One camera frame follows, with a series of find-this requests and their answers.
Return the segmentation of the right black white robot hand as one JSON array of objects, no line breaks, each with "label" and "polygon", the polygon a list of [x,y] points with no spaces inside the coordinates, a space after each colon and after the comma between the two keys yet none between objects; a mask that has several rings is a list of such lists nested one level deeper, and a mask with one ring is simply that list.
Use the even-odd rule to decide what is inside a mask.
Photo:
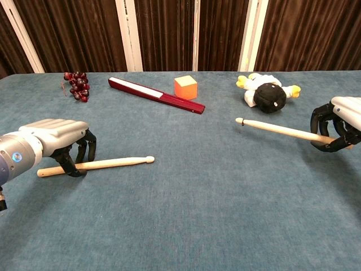
[{"label": "right black white robot hand", "polygon": [[360,142],[359,97],[334,97],[329,103],[314,109],[310,120],[311,132],[329,136],[329,120],[333,121],[339,137],[325,144],[312,141],[315,148],[322,152],[336,152]]}]

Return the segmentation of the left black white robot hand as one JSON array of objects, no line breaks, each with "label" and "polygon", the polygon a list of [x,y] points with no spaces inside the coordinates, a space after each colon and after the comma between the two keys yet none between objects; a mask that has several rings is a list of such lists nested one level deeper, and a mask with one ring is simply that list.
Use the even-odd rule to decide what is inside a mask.
[{"label": "left black white robot hand", "polygon": [[77,169],[88,151],[88,161],[94,161],[96,136],[84,121],[66,119],[43,119],[23,125],[19,131],[36,138],[41,144],[42,157],[55,159],[71,177],[87,174],[84,169]]}]

